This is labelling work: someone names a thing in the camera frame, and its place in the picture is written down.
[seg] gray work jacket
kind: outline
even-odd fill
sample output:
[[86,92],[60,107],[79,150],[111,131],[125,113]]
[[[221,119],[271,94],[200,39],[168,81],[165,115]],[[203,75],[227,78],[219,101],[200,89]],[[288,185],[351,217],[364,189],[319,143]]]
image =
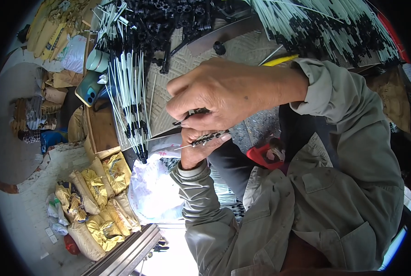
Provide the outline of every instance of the gray work jacket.
[[378,269],[403,208],[403,180],[390,148],[382,101],[365,79],[329,61],[297,59],[310,86],[299,114],[326,117],[335,124],[334,169],[314,134],[281,170],[255,167],[245,190],[247,210],[240,225],[218,198],[203,162],[173,171],[185,199],[186,241],[200,275],[271,275],[280,271],[294,231],[321,251],[332,267]]

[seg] wrist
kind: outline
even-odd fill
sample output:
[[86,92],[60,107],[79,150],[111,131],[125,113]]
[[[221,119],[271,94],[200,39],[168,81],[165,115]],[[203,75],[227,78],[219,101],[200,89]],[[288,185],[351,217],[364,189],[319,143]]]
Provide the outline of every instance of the wrist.
[[271,109],[290,102],[303,102],[307,96],[309,80],[302,69],[270,67],[271,88],[268,96],[262,97],[261,110]]
[[201,165],[201,162],[199,162],[199,163],[192,163],[192,162],[190,162],[190,161],[188,161],[188,160],[183,160],[182,158],[181,158],[181,169],[182,170],[193,170],[193,169],[196,169],[196,168],[198,168],[199,166]]

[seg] black trousers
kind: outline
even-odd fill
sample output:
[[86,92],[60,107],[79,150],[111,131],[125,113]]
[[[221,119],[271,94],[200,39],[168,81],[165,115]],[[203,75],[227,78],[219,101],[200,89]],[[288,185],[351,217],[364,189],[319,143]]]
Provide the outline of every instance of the black trousers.
[[[285,143],[285,162],[290,162],[316,131],[315,118],[300,115],[290,105],[279,107],[280,139]],[[242,201],[248,179],[254,166],[263,167],[241,152],[232,140],[215,149],[208,161],[221,175],[228,187]]]

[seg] fingernail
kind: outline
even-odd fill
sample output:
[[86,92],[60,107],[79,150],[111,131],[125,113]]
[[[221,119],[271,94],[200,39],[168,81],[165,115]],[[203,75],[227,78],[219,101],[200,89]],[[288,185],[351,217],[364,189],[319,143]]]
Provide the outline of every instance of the fingernail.
[[221,136],[221,140],[224,141],[224,142],[228,141],[230,139],[231,139],[231,134],[229,134],[229,133],[225,133],[224,135]]

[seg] yellow tool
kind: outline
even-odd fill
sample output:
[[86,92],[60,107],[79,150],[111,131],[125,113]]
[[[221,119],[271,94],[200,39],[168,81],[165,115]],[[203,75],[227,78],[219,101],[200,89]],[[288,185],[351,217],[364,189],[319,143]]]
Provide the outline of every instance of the yellow tool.
[[286,62],[286,61],[295,59],[295,58],[297,58],[298,56],[299,56],[299,55],[296,54],[296,55],[291,55],[291,56],[288,56],[288,57],[280,57],[280,58],[277,58],[277,59],[275,59],[275,60],[266,62],[266,63],[262,64],[262,66],[275,66],[275,65],[278,65],[278,64],[280,64],[280,63],[282,63],[282,62]]

